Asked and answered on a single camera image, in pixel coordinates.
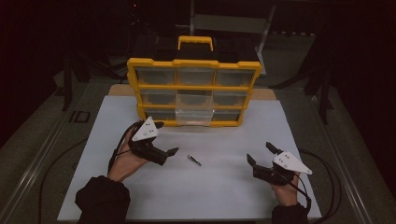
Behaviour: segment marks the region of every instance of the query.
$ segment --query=plastic drawer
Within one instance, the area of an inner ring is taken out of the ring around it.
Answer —
[[[177,68],[177,85],[211,86],[215,70],[207,67]]]
[[[154,120],[175,120],[175,109],[145,109],[146,116]]]
[[[135,67],[140,84],[174,85],[175,69],[168,67]]]
[[[254,70],[246,69],[219,69],[216,74],[215,85],[247,87],[254,72]]]
[[[174,105],[175,90],[140,90],[144,105]]]
[[[209,126],[213,117],[212,111],[204,110],[176,110],[177,125]]]
[[[213,91],[214,105],[244,105],[247,91]]]
[[[177,104],[188,109],[203,109],[213,107],[212,91],[177,91]]]
[[[241,110],[216,110],[213,114],[213,121],[238,121]]]

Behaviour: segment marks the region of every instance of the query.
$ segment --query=yellow handle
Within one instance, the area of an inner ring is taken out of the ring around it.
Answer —
[[[210,36],[181,35],[178,37],[177,49],[180,49],[181,43],[209,44],[210,50],[213,51],[212,38]]]

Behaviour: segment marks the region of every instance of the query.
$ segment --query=white table surface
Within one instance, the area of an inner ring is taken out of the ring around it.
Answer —
[[[92,176],[106,175],[108,160],[123,132],[138,120],[131,96],[106,96],[90,138],[64,198],[58,220],[76,221],[76,192]],[[270,218],[277,205],[266,182],[254,178],[247,153],[259,165],[272,167],[270,142],[300,158],[279,101],[250,101],[239,127],[164,127],[153,144],[162,150],[179,147],[164,166],[147,163],[124,181],[131,194],[129,220],[250,220]],[[202,166],[187,158],[191,154]],[[307,175],[301,176],[312,208],[321,217]],[[306,205],[299,194],[299,202]]]

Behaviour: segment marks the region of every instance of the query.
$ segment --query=black jacket sleeve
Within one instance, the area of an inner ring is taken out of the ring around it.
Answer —
[[[308,224],[306,209],[297,203],[294,206],[278,205],[272,212],[273,224]]]
[[[82,213],[79,224],[125,223],[129,190],[122,183],[104,176],[93,177],[76,194],[76,204]]]

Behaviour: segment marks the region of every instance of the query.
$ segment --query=human hand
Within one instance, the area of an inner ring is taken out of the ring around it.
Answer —
[[[125,135],[124,142],[120,147],[120,155],[118,155],[114,161],[110,172],[108,172],[107,178],[116,182],[122,182],[125,178],[134,174],[140,167],[148,162],[148,160],[140,158],[132,152],[128,152],[130,150],[128,140],[131,138],[131,134],[135,129],[136,127],[133,127]]]
[[[291,183],[298,186],[299,173],[297,173]],[[285,186],[278,186],[271,184],[271,188],[274,191],[277,201],[282,206],[293,206],[297,204],[297,189],[287,184]]]

